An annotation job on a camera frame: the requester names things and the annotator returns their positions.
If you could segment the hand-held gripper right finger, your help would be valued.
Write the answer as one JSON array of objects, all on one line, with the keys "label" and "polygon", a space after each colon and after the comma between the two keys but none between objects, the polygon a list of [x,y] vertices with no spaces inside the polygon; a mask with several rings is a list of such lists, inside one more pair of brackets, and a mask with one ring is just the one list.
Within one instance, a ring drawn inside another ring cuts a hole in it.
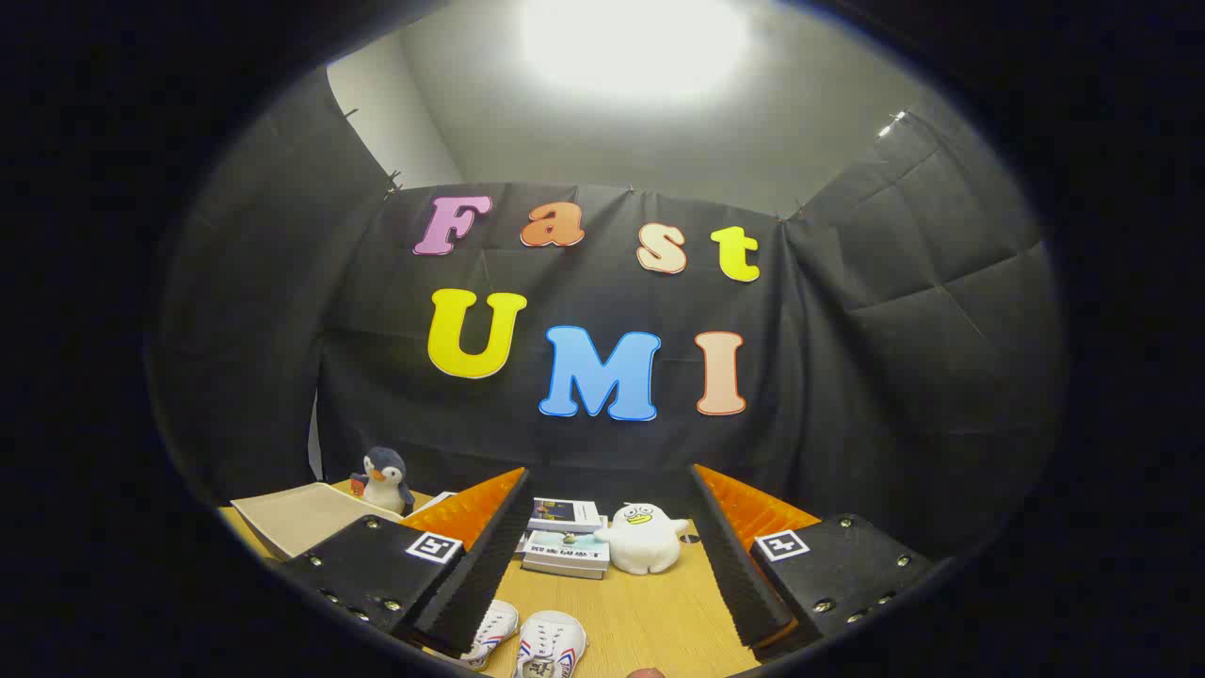
[{"label": "hand-held gripper right finger", "polygon": [[937,567],[852,512],[817,518],[700,464],[690,481],[715,582],[758,660],[868,625]]}]

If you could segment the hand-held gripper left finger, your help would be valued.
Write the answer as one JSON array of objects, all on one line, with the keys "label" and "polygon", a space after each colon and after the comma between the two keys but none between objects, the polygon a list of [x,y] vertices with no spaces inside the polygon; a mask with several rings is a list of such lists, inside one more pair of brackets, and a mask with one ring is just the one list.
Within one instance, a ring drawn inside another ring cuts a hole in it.
[{"label": "hand-held gripper left finger", "polygon": [[357,515],[280,574],[354,625],[468,653],[528,525],[528,468],[512,468],[408,518]]}]

